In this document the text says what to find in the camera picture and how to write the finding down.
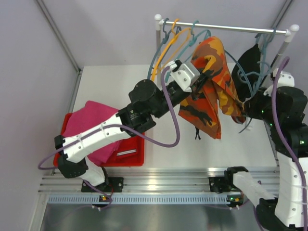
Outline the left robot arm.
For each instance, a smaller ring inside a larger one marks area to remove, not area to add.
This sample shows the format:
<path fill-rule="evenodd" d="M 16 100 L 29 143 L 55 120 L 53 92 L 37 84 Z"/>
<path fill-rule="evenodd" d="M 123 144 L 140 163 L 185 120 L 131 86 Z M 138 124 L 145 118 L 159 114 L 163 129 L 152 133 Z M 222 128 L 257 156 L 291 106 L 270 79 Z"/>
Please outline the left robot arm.
<path fill-rule="evenodd" d="M 109 185 L 106 171 L 90 161 L 88 156 L 111 143 L 134 136 L 162 147 L 175 147 L 180 141 L 180 128 L 173 108 L 189 95 L 175 81 L 161 90 L 149 79 L 139 81 L 129 93 L 130 104 L 108 120 L 75 136 L 55 137 L 58 169 L 67 179 L 82 178 L 96 190 L 106 190 Z M 144 135 L 156 125 L 153 118 L 161 118 L 166 113 L 171 113 L 176 130 L 176 140 L 171 144 Z"/>

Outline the orange plastic hanger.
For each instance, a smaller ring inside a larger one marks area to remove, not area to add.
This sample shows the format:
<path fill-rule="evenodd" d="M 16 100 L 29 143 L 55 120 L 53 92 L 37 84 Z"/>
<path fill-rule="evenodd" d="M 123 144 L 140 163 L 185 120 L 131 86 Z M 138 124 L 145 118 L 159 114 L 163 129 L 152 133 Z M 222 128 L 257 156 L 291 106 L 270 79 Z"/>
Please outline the orange plastic hanger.
<path fill-rule="evenodd" d="M 172 26 L 180 26 L 178 25 L 178 22 L 180 20 L 176 19 L 173 23 Z M 175 51 L 166 59 L 166 56 L 169 52 L 169 50 L 178 43 L 180 37 L 185 34 L 186 38 L 182 41 L 182 43 L 175 49 Z M 181 28 L 181 32 L 179 33 L 179 37 L 178 39 L 173 37 L 173 34 L 170 34 L 169 40 L 168 42 L 162 47 L 161 49 L 161 55 L 159 57 L 158 61 L 161 61 L 161 64 L 159 66 L 160 72 L 157 72 L 156 77 L 154 77 L 154 74 L 152 75 L 152 79 L 154 79 L 154 81 L 158 78 L 158 76 L 161 74 L 162 70 L 165 68 L 165 66 L 172 60 L 174 60 L 176 58 L 176 55 L 178 55 L 178 53 L 181 51 L 182 48 L 184 48 L 184 46 L 187 43 L 187 40 L 190 39 L 190 28 L 186 27 L 184 29 Z"/>

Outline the teal hanger of newspaper trousers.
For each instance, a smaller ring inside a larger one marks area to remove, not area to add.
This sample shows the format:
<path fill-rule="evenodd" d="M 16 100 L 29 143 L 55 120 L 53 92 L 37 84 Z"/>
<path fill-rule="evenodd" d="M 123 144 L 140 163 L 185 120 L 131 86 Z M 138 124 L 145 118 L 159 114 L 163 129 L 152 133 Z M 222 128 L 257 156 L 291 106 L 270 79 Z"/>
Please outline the teal hanger of newspaper trousers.
<path fill-rule="evenodd" d="M 160 72 L 159 66 L 161 61 L 158 60 L 161 55 L 162 47 L 168 42 L 170 34 L 173 34 L 173 37 L 178 39 L 179 33 L 181 32 L 180 26 L 172 26 L 172 28 L 166 32 L 165 26 L 167 22 L 169 22 L 169 18 L 162 19 L 160 14 L 155 15 L 156 51 L 150 62 L 150 67 L 147 73 L 147 79 L 151 81 L 154 81 L 154 79 L 152 79 L 152 75 L 154 74 L 154 77 L 156 77 L 157 72 Z"/>

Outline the teal hanger of black trousers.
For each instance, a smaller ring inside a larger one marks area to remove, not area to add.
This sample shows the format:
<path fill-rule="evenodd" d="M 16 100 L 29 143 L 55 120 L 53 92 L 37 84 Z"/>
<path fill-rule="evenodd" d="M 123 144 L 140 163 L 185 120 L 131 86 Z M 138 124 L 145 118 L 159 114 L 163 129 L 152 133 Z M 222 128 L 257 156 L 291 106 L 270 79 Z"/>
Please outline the teal hanger of black trousers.
<path fill-rule="evenodd" d="M 261 53 L 261 61 L 260 61 L 260 72 L 264 72 L 265 62 L 266 62 L 266 51 L 268 38 L 266 34 L 258 33 L 256 36 L 256 44 L 258 45 Z"/>

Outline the pink trousers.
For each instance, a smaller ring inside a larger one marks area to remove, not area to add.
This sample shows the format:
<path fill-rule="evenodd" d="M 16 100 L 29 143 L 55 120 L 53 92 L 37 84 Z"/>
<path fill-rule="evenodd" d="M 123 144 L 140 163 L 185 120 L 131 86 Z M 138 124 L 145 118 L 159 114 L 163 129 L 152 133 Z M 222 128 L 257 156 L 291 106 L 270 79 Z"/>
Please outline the pink trousers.
<path fill-rule="evenodd" d="M 69 118 L 65 118 L 66 124 L 63 124 L 62 133 L 64 137 L 78 135 L 106 120 L 116 114 L 118 109 L 108 105 L 87 101 L 83 108 L 73 112 Z M 88 155 L 90 161 L 98 166 L 117 167 L 116 152 L 121 142 L 109 144 Z"/>

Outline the black trousers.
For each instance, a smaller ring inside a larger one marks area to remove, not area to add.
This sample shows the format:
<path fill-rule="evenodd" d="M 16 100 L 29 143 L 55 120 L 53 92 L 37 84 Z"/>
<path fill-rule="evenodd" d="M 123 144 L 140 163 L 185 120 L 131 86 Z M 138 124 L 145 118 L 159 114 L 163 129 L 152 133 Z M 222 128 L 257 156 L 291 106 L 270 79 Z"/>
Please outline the black trousers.
<path fill-rule="evenodd" d="M 260 61 L 261 53 L 260 49 L 257 44 L 255 44 L 253 47 L 245 51 L 241 57 L 239 58 L 238 62 L 243 67 L 244 71 L 246 73 L 248 72 L 260 72 L 260 66 L 257 63 Z M 235 88 L 237 91 L 237 95 L 240 101 L 244 102 L 247 98 L 250 98 L 250 92 L 248 89 L 248 86 L 244 83 L 242 83 L 238 78 L 238 72 L 239 68 L 235 65 L 235 67 L 232 70 L 231 77 L 233 79 L 233 82 L 235 84 Z M 251 84 L 254 84 L 258 76 L 257 75 L 249 75 L 248 79 Z"/>

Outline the teal hanger of camouflage trousers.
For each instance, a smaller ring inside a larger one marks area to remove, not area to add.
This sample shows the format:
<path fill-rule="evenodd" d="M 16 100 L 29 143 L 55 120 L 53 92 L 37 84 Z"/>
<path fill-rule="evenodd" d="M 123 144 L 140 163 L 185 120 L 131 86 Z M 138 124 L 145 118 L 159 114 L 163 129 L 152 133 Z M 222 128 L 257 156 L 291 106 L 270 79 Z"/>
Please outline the teal hanger of camouflage trousers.
<path fill-rule="evenodd" d="M 252 98 L 253 96 L 255 96 L 255 94 L 257 93 L 257 84 L 253 85 L 250 83 L 249 79 L 248 79 L 248 76 L 249 75 L 257 75 L 258 77 L 260 77 L 261 80 L 264 79 L 265 76 L 267 76 L 268 74 L 271 73 L 271 66 L 269 63 L 267 63 L 266 61 L 258 61 L 257 63 L 258 64 L 264 64 L 265 66 L 267 66 L 267 71 L 264 72 L 264 73 L 258 73 L 258 72 L 255 72 L 255 71 L 252 71 L 252 72 L 248 72 L 246 73 L 243 69 L 243 67 L 239 64 L 239 62 L 226 50 L 224 50 L 225 53 L 234 61 L 234 63 L 236 64 L 236 66 L 239 68 L 237 74 L 238 74 L 238 78 L 239 80 L 246 84 L 248 86 L 248 89 L 249 89 L 249 92 L 250 92 L 250 98 Z"/>

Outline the teal hanger of pink trousers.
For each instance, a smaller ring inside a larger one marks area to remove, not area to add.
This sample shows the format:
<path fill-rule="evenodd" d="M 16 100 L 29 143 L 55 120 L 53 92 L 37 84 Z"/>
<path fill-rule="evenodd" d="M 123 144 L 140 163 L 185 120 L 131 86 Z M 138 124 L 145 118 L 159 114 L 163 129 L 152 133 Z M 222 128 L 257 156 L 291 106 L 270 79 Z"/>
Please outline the teal hanger of pink trousers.
<path fill-rule="evenodd" d="M 200 33 L 198 33 L 197 35 L 194 32 L 194 28 L 195 25 L 199 23 L 199 20 L 195 20 L 190 28 L 190 40 L 187 40 L 187 43 L 185 45 L 184 48 L 181 49 L 181 51 L 178 53 L 178 55 L 176 56 L 176 60 L 180 59 L 180 57 L 186 52 L 186 50 L 192 46 L 195 45 L 195 43 L 197 42 L 198 38 L 204 35 L 204 40 L 211 37 L 211 31 L 209 29 L 204 29 L 202 30 Z"/>

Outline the orange camouflage trousers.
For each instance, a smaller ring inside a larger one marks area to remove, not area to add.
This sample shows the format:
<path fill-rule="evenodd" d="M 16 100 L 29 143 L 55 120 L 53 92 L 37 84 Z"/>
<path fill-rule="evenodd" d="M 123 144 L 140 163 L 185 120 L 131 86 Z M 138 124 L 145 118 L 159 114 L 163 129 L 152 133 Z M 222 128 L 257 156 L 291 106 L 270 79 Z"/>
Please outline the orange camouflage trousers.
<path fill-rule="evenodd" d="M 193 52 L 190 62 L 200 74 L 208 76 L 208 80 L 198 92 L 198 99 L 188 96 L 180 103 L 179 116 L 195 127 L 196 139 L 201 131 L 220 139 L 219 111 L 231 116 L 236 123 L 245 121 L 244 104 L 238 98 L 222 41 L 215 36 L 205 39 Z"/>

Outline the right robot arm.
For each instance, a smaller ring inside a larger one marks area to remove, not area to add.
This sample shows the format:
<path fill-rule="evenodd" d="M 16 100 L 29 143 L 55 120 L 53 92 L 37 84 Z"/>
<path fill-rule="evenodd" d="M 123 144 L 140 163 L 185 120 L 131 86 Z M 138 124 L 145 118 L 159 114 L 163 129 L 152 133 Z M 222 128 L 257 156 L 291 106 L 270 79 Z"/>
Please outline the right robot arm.
<path fill-rule="evenodd" d="M 269 231 L 308 229 L 308 127 L 303 123 L 308 98 L 303 91 L 282 86 L 261 88 L 245 103 L 248 116 L 270 128 L 279 162 L 279 192 L 270 193 L 245 167 L 229 167 L 224 184 L 239 189 L 256 209 L 261 226 Z"/>

